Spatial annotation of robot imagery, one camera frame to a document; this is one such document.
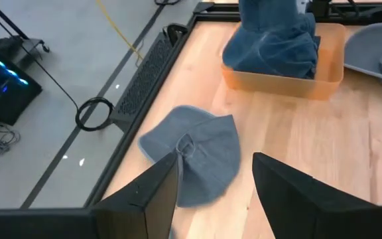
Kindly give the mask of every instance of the orange plastic bin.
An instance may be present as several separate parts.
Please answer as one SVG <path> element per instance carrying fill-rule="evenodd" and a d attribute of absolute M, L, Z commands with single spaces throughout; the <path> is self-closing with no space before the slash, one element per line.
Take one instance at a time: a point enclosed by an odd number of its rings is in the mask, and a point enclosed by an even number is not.
<path fill-rule="evenodd" d="M 313 80 L 239 72 L 222 63 L 223 79 L 233 89 L 328 100 L 343 80 L 346 28 L 341 24 L 317 23 L 316 35 L 321 36 L 321 43 Z"/>

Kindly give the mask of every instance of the wooden table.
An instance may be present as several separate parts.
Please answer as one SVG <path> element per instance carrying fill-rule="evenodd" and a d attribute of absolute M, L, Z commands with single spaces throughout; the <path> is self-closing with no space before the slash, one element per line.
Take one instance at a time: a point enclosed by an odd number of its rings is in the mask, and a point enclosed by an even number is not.
<path fill-rule="evenodd" d="M 216 202 L 175 210 L 177 238 L 274 238 L 251 172 L 252 154 L 259 151 L 333 187 L 382 204 L 382 86 L 378 81 L 346 70 L 328 102 L 230 90 L 220 63 L 235 24 L 196 25 L 105 197 L 151 166 L 137 139 L 173 107 L 189 104 L 218 116 L 233 115 L 241 168 Z"/>

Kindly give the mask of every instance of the black stand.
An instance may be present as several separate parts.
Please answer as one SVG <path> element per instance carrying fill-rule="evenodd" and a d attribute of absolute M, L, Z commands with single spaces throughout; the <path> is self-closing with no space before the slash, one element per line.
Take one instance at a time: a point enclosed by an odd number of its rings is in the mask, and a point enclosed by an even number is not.
<path fill-rule="evenodd" d="M 34 50 L 38 45 L 42 45 L 42 49 L 45 52 L 50 52 L 50 48 L 45 45 L 45 42 L 42 39 L 30 39 L 20 28 L 14 24 L 10 18 L 8 18 L 1 10 L 0 10 L 0 17 L 22 38 L 23 40 L 23 48 L 20 48 L 18 52 L 11 57 L 11 62 L 19 65 L 24 59 L 26 59 L 32 50 Z M 9 30 L 1 23 L 0 25 L 11 35 Z"/>

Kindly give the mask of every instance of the blue towel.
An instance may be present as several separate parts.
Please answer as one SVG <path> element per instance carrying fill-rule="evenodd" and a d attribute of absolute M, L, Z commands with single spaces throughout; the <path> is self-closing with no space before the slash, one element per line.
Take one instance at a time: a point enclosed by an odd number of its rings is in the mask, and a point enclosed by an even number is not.
<path fill-rule="evenodd" d="M 320 39 L 312 13 L 299 14 L 295 0 L 239 0 L 241 25 L 223 50 L 237 71 L 313 78 Z"/>

